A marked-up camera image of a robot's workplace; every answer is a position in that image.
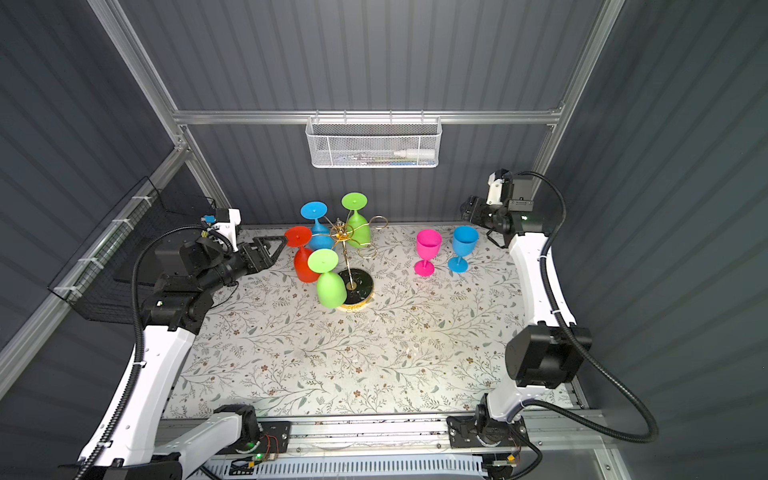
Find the red wine glass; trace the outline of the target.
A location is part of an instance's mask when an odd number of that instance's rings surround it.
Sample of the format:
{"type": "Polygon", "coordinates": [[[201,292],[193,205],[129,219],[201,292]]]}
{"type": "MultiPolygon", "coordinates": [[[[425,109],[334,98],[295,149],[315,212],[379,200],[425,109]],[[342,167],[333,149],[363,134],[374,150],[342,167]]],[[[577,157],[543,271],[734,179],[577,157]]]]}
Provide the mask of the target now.
{"type": "Polygon", "coordinates": [[[303,283],[316,282],[319,274],[314,272],[308,265],[309,257],[313,253],[308,248],[308,244],[312,239],[311,230],[305,226],[294,226],[288,229],[284,236],[287,240],[287,246],[296,249],[293,264],[298,279],[303,283]]]}

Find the blue wine glass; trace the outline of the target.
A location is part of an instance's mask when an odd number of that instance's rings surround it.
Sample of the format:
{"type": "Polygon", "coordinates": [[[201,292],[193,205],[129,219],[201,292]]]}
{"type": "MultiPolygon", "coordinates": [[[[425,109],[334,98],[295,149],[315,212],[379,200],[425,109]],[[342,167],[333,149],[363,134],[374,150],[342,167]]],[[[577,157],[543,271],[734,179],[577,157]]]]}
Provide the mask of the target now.
{"type": "Polygon", "coordinates": [[[454,257],[448,262],[454,273],[464,273],[469,268],[467,257],[474,251],[479,240],[479,233],[471,226],[460,226],[453,234],[452,248],[454,257]]]}
{"type": "Polygon", "coordinates": [[[330,229],[320,222],[322,218],[326,217],[327,212],[327,205],[320,201],[308,202],[300,210],[303,218],[313,222],[310,228],[312,237],[308,243],[308,248],[312,251],[334,248],[334,240],[330,235],[330,229]]]}

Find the pink wine glass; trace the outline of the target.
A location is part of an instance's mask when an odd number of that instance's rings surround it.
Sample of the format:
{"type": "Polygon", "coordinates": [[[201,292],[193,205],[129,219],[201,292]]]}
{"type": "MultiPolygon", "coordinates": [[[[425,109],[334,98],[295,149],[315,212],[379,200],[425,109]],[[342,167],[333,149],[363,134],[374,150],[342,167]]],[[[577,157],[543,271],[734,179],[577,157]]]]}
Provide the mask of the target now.
{"type": "Polygon", "coordinates": [[[414,265],[414,271],[419,276],[429,277],[435,271],[432,260],[440,251],[442,235],[436,230],[425,229],[417,234],[416,242],[420,260],[414,265]]]}

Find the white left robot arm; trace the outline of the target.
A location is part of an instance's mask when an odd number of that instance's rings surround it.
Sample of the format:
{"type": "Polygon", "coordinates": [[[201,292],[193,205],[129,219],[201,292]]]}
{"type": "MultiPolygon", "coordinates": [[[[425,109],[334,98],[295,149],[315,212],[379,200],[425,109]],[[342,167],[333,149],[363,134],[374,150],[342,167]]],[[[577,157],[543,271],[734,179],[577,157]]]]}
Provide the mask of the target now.
{"type": "Polygon", "coordinates": [[[201,425],[165,445],[159,423],[188,353],[212,309],[213,295],[241,277],[272,267],[287,240],[256,237],[233,245],[221,233],[193,227],[195,240],[173,229],[139,253],[161,265],[153,293],[139,296],[141,264],[131,276],[132,358],[99,427],[74,464],[58,466],[58,479],[184,479],[219,451],[251,454],[264,433],[253,407],[224,405],[201,425]]]}

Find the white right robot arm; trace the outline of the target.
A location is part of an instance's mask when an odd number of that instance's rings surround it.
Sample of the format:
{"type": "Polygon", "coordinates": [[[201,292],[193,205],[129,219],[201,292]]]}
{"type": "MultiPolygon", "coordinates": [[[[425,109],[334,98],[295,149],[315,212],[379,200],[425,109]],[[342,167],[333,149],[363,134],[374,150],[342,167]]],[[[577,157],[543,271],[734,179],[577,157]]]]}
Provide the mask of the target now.
{"type": "Polygon", "coordinates": [[[523,295],[523,329],[506,345],[506,373],[496,388],[484,395],[476,407],[473,424],[465,428],[480,444],[497,446],[512,438],[516,429],[509,422],[520,412],[523,401],[571,382],[582,365],[583,357],[568,341],[555,314],[563,316],[585,349],[591,348],[592,336],[588,329],[576,325],[560,289],[554,260],[548,256],[547,274],[556,302],[550,305],[539,268],[548,235],[542,222],[530,216],[530,201],[491,202],[472,196],[462,209],[470,222],[504,236],[523,295]]]}

